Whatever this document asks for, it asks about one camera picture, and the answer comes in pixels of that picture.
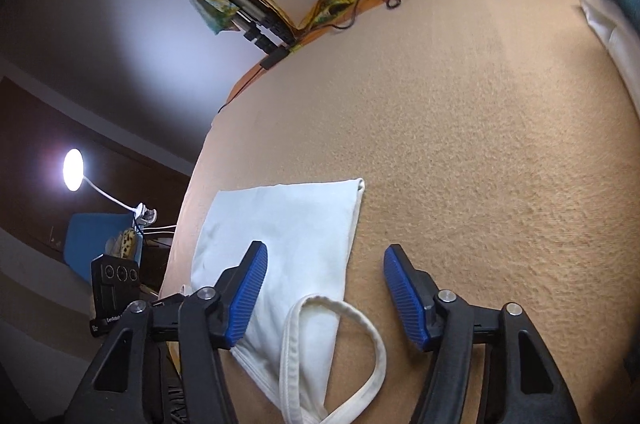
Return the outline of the white camisole top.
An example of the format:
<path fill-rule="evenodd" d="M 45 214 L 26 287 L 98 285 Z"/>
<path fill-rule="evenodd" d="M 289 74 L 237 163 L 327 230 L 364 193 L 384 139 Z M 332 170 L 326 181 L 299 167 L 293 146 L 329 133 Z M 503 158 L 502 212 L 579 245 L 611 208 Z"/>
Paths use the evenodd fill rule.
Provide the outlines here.
<path fill-rule="evenodd" d="M 382 337 L 344 300 L 363 192 L 360 178 L 220 191 L 198 236 L 193 291 L 214 285 L 250 243 L 266 245 L 264 283 L 231 353 L 284 422 L 355 422 L 384 384 Z M 324 402 L 341 318 L 352 319 L 369 336 L 374 366 L 352 396 L 328 411 Z"/>

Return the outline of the black phone on gripper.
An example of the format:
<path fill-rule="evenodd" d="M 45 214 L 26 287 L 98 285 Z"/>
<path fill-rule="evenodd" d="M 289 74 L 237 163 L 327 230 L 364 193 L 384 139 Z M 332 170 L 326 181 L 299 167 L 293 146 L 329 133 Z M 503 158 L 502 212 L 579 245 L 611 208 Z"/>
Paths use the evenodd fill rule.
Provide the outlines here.
<path fill-rule="evenodd" d="M 94 317 L 89 329 L 93 337 L 111 331 L 125 309 L 140 297 L 138 263 L 110 255 L 101 255 L 91 262 L 91 287 Z"/>

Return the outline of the leopard print cloth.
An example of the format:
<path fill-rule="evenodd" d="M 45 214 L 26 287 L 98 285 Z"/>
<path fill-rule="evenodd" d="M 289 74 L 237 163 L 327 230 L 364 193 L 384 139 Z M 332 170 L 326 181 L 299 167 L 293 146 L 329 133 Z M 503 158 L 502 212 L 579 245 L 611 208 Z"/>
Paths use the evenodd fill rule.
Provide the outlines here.
<path fill-rule="evenodd" d="M 105 244 L 104 254 L 121 259 L 134 260 L 137 253 L 138 236 L 133 228 L 119 232 L 108 239 Z"/>

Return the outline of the blue chair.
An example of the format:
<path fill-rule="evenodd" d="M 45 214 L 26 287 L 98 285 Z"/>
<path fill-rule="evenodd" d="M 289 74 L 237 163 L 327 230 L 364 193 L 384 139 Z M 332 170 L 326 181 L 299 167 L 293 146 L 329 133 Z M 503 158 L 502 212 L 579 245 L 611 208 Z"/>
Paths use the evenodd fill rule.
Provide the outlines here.
<path fill-rule="evenodd" d="M 91 282 L 91 262 L 105 253 L 106 244 L 134 228 L 133 214 L 74 214 L 68 224 L 63 259 L 70 270 Z"/>

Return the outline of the white clip desk lamp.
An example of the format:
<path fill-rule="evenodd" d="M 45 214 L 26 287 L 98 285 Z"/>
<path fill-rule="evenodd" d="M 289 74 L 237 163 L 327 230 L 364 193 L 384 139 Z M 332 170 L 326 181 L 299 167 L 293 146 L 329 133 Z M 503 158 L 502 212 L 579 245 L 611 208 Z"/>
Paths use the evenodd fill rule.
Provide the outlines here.
<path fill-rule="evenodd" d="M 103 196 L 104 199 L 133 214 L 134 222 L 140 225 L 140 227 L 149 227 L 157 221 L 157 211 L 155 209 L 149 208 L 143 203 L 139 203 L 137 206 L 128 205 L 93 183 L 85 175 L 85 159 L 77 147 L 73 147 L 65 154 L 62 175 L 63 182 L 68 191 L 77 192 L 80 190 L 81 185 L 88 184 L 93 191 Z"/>

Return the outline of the beige blanket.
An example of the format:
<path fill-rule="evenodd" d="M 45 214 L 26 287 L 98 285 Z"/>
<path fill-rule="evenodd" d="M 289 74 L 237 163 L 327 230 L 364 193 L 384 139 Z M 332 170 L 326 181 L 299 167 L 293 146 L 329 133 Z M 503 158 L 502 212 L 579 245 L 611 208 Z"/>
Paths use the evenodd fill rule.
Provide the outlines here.
<path fill-rule="evenodd" d="M 402 0 L 258 77 L 212 121 L 163 293 L 189 281 L 218 192 L 352 178 L 346 299 L 388 357 L 363 422 L 408 422 L 430 363 L 383 279 L 393 243 L 468 303 L 519 303 L 582 422 L 614 416 L 639 324 L 639 121 L 577 0 Z"/>

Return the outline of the yellow green floral cloth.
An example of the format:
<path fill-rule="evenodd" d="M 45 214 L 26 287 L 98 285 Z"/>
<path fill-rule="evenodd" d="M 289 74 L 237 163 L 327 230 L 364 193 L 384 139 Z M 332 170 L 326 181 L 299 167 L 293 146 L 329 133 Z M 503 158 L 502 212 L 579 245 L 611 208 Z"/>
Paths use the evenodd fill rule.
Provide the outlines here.
<path fill-rule="evenodd" d="M 297 35 L 303 37 L 323 27 L 332 27 L 345 12 L 354 12 L 360 1 L 318 0 L 298 26 Z"/>

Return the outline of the folded white garment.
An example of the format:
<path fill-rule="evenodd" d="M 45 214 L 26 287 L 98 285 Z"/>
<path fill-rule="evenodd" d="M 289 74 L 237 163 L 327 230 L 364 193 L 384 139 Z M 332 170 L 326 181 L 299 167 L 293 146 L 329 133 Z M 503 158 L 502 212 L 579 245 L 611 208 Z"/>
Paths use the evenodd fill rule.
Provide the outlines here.
<path fill-rule="evenodd" d="M 613 0 L 578 0 L 586 22 L 603 44 L 622 77 L 636 113 L 640 98 L 638 32 Z"/>

